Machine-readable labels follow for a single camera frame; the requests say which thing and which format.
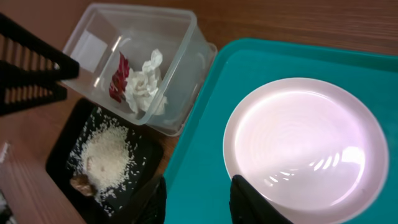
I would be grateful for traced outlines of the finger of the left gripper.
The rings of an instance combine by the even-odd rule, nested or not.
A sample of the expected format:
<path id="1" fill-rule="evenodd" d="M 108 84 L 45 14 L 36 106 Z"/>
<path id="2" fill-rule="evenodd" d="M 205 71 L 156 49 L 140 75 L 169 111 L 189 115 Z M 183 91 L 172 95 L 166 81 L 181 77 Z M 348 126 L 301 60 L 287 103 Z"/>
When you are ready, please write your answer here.
<path id="1" fill-rule="evenodd" d="M 60 81 L 77 78 L 79 63 L 1 14 L 1 70 L 12 78 Z"/>
<path id="2" fill-rule="evenodd" d="M 2 83 L 1 116 L 67 99 L 67 89 L 56 82 Z"/>

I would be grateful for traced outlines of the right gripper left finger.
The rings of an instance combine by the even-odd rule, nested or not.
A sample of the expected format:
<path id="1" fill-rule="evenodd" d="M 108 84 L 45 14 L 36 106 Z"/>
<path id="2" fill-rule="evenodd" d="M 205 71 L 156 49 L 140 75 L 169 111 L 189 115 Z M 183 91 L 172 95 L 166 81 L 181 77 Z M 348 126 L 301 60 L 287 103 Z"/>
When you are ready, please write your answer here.
<path id="1" fill-rule="evenodd" d="M 165 178 L 155 176 L 136 192 L 131 201 L 111 217 L 112 224 L 163 224 L 167 189 Z"/>

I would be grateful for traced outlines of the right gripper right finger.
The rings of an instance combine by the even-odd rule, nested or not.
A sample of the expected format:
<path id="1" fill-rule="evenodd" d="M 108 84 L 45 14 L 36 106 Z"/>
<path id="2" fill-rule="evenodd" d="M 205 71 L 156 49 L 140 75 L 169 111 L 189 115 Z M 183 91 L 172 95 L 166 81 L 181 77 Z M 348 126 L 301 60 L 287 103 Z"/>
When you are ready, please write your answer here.
<path id="1" fill-rule="evenodd" d="M 241 175 L 232 178 L 229 209 L 233 224 L 292 224 Z"/>

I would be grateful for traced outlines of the rice food leftovers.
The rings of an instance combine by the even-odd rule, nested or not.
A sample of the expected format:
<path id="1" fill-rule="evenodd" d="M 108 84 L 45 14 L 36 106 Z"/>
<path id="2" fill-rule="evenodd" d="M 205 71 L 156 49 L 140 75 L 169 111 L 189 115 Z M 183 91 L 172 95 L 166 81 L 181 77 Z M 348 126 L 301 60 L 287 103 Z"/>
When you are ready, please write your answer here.
<path id="1" fill-rule="evenodd" d="M 69 153 L 66 169 L 73 172 L 70 185 L 91 197 L 109 217 L 126 206 L 146 164 L 137 157 L 135 131 L 97 106 L 90 113 Z"/>

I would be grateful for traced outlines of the large pink plate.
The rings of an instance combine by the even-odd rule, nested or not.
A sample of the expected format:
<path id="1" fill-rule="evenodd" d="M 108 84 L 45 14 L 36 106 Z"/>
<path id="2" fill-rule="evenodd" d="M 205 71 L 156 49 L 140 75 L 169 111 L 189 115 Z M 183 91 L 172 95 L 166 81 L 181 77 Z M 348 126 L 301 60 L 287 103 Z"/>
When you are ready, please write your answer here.
<path id="1" fill-rule="evenodd" d="M 235 107 L 223 136 L 229 176 L 243 176 L 293 223 L 343 223 L 377 199 L 389 150 L 376 117 L 328 82 L 286 78 Z"/>

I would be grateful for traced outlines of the red snack wrapper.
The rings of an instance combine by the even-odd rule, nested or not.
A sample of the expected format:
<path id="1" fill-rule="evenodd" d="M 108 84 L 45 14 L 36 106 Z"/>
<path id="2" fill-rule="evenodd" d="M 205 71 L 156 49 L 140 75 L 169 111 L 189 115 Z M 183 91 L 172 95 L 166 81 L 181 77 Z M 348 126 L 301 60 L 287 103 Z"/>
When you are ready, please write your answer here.
<path id="1" fill-rule="evenodd" d="M 127 58 L 120 52 L 118 69 L 112 76 L 111 83 L 109 84 L 109 96 L 121 103 L 125 100 L 124 92 L 127 85 L 127 78 L 129 76 L 129 62 Z"/>

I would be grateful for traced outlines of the white tissue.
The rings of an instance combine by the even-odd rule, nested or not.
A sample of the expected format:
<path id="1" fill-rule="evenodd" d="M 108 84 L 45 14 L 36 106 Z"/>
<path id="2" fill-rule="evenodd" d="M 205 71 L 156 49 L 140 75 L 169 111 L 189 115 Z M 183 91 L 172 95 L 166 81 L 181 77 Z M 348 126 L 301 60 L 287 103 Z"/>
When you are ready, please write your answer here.
<path id="1" fill-rule="evenodd" d="M 155 49 L 151 53 L 150 60 L 145 61 L 142 65 L 141 71 L 129 69 L 124 97 L 134 114 L 138 114 L 140 111 L 147 112 L 159 91 L 162 83 L 159 67 L 162 61 L 162 53 L 159 49 Z"/>

